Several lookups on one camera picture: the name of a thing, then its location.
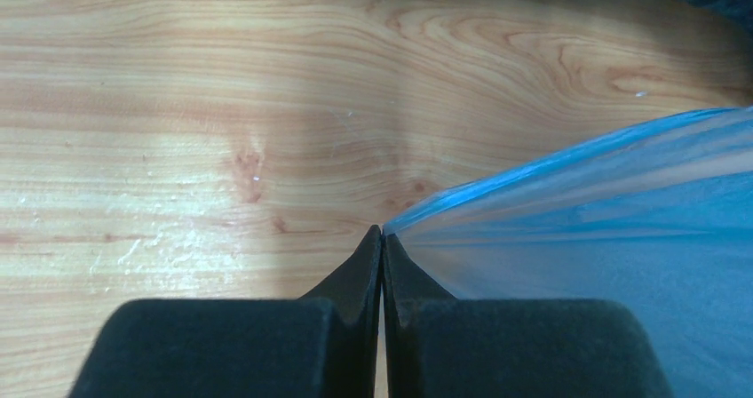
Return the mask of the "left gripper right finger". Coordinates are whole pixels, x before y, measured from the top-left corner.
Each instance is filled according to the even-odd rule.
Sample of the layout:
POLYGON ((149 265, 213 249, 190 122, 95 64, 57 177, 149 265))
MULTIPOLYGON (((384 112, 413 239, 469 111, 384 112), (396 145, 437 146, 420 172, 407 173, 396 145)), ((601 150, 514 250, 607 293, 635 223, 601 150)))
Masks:
POLYGON ((392 397, 670 397, 637 318, 598 299, 459 299, 382 239, 392 397))

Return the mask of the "blue plastic trash bag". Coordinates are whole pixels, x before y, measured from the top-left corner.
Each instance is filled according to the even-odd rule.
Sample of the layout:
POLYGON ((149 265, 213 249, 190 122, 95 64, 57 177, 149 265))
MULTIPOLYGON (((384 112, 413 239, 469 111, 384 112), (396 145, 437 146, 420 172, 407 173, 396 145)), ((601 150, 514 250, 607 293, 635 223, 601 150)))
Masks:
POLYGON ((591 298, 679 397, 752 394, 752 111, 686 112, 440 191, 388 221, 454 296, 591 298))

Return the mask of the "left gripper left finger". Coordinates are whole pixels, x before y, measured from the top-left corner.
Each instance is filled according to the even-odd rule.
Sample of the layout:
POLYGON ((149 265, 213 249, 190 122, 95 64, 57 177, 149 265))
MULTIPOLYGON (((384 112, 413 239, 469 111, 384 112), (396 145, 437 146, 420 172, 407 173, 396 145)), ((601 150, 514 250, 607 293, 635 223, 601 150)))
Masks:
POLYGON ((107 319, 74 397, 370 397, 382 233, 295 299, 151 298, 107 319))

